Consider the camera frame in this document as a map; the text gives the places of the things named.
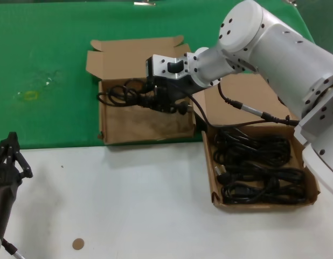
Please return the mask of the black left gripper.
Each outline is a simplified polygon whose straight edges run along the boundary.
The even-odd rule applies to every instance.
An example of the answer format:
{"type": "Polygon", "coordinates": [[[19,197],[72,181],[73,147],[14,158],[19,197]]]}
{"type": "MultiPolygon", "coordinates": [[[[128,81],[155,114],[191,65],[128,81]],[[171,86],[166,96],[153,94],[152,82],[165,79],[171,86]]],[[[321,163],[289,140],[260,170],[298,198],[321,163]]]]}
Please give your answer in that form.
{"type": "Polygon", "coordinates": [[[32,170],[22,153],[16,132],[10,132],[6,139],[0,141],[0,235],[4,235],[8,225],[13,203],[21,178],[32,178],[32,170]],[[22,168],[15,168],[15,162],[22,168]]]}

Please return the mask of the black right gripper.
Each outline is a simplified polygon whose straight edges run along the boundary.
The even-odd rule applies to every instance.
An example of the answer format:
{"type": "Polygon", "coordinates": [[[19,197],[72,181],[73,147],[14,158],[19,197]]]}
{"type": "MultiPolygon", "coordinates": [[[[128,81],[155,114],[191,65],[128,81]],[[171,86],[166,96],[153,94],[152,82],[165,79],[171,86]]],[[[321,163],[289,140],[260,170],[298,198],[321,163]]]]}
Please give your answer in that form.
{"type": "Polygon", "coordinates": [[[156,107],[159,111],[166,111],[169,114],[177,113],[178,105],[174,103],[175,101],[204,89],[205,87],[196,84],[191,76],[185,76],[181,79],[155,77],[154,98],[156,107]]]}

